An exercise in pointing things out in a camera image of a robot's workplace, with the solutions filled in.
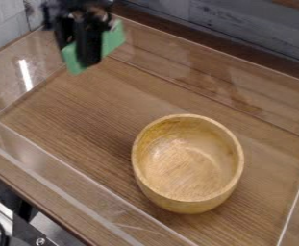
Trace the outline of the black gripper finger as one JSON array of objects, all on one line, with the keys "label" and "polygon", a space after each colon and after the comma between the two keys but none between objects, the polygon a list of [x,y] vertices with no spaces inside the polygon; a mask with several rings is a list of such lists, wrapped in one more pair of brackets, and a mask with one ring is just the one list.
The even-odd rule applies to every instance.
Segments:
[{"label": "black gripper finger", "polygon": [[93,16],[74,18],[76,54],[81,66],[88,67],[101,60],[101,36],[104,23]]},{"label": "black gripper finger", "polygon": [[57,16],[53,22],[53,35],[58,49],[62,49],[73,40],[73,19]]}]

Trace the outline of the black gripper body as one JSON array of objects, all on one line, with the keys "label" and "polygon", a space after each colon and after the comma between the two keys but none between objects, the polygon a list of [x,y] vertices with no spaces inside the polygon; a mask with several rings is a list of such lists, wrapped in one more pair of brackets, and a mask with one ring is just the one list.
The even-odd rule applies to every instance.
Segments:
[{"label": "black gripper body", "polygon": [[52,29],[54,19],[58,16],[68,16],[72,12],[85,12],[90,4],[97,4],[104,9],[109,9],[114,0],[42,0],[42,25],[46,30]]}]

